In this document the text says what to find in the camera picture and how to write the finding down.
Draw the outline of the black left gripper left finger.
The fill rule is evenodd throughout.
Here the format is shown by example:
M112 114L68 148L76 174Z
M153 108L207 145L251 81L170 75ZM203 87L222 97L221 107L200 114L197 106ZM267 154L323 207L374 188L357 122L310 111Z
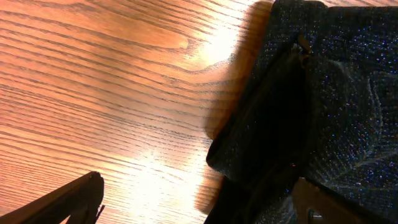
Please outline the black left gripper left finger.
M1 224L95 224L105 206L104 179L99 172L80 178L1 216Z

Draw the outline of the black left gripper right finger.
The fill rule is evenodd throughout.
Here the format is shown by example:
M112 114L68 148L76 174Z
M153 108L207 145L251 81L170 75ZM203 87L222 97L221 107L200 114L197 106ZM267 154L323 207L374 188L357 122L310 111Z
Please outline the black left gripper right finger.
M397 197L390 190L324 186L300 177L292 189L297 223L397 223Z

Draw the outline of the black skirt with pearl buttons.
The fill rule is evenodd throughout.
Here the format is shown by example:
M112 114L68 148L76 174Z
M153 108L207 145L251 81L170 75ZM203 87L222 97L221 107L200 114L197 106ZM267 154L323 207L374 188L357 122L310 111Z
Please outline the black skirt with pearl buttons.
M397 8L276 1L248 84L212 142L224 177L207 223L397 222Z

